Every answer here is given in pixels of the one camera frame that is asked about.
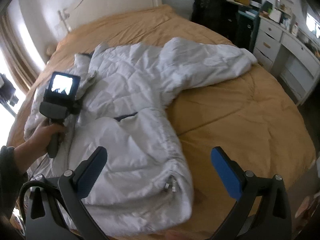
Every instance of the jacket sleeve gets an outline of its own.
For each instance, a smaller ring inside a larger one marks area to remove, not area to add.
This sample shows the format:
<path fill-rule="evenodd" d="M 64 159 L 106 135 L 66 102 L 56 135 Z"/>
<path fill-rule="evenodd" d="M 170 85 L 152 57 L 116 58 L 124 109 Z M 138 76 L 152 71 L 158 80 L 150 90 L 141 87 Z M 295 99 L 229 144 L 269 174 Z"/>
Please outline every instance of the jacket sleeve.
<path fill-rule="evenodd" d="M 8 219 L 12 215 L 20 188 L 27 181 L 27 173 L 20 174 L 13 158 L 13 147 L 3 146 L 0 151 L 0 213 Z"/>
<path fill-rule="evenodd" d="M 246 49 L 173 38 L 164 45 L 156 66 L 161 69 L 162 104 L 169 105 L 182 90 L 237 78 L 256 62 Z"/>

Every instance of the white desk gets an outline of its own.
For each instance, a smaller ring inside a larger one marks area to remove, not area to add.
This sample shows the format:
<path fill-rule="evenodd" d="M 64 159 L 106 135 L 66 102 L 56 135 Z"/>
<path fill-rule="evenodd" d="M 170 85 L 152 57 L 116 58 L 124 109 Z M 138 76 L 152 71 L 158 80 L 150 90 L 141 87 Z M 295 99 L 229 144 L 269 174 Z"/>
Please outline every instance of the white desk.
<path fill-rule="evenodd" d="M 280 76 L 303 104 L 320 79 L 320 61 L 294 35 L 261 17 L 253 54 L 275 77 Z"/>

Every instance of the bed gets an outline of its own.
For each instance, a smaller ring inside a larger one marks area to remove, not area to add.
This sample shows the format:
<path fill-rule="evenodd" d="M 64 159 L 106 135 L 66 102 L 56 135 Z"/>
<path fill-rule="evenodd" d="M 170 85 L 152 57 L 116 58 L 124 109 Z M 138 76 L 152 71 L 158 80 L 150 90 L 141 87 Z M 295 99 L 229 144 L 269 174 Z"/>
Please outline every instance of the bed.
<path fill-rule="evenodd" d="M 24 125 L 37 86 L 46 82 L 53 71 L 70 68 L 75 53 L 90 53 L 103 41 L 112 47 L 140 41 L 163 46 L 173 37 L 231 45 L 221 35 L 179 17 L 168 5 L 103 17 L 71 31 L 27 94 L 8 145 L 24 142 Z M 243 170 L 252 170 L 257 176 L 281 174 L 287 188 L 315 159 L 313 143 L 297 107 L 277 80 L 258 64 L 237 79 L 183 91 L 166 112 L 182 144 L 195 192 L 191 219 L 173 230 L 193 239 L 208 238 L 234 204 L 211 165 L 213 147 L 221 146 Z"/>

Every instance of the window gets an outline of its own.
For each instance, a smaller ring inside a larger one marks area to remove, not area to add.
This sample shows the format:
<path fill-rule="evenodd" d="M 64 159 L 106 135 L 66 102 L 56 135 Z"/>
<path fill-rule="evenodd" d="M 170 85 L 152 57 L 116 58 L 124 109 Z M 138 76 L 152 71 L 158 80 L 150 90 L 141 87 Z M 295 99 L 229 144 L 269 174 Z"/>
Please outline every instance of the window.
<path fill-rule="evenodd" d="M 17 113 L 23 101 L 25 100 L 26 96 L 21 92 L 20 89 L 18 89 L 16 83 L 14 82 L 8 70 L 7 63 L 4 59 L 4 56 L 1 50 L 0 50 L 0 73 L 5 74 L 7 79 L 12 83 L 12 85 L 16 89 L 16 96 L 19 99 L 19 102 L 14 107 L 11 107 L 11 106 L 10 107 L 13 109 L 15 113 Z M 1 124 L 0 125 L 0 147 L 2 147 L 2 145 L 7 144 L 7 139 L 9 136 L 10 129 L 13 125 L 13 122 L 14 122 L 14 117 L 8 112 L 8 110 L 4 108 L 3 105 L 0 104 L 0 124 Z"/>
<path fill-rule="evenodd" d="M 316 35 L 317 38 L 320 37 L 320 24 L 310 15 L 307 13 L 307 27 L 308 29 Z"/>

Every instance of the dark sleeve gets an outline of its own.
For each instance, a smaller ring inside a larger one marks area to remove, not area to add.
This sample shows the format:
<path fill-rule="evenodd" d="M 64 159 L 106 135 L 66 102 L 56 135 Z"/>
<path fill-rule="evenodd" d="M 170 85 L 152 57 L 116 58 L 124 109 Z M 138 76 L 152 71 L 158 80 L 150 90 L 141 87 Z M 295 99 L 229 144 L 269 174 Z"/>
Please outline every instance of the dark sleeve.
<path fill-rule="evenodd" d="M 27 181 L 27 174 L 21 175 L 13 159 L 13 147 L 3 146 L 0 151 L 0 213 L 8 219 L 12 215 L 20 188 Z"/>

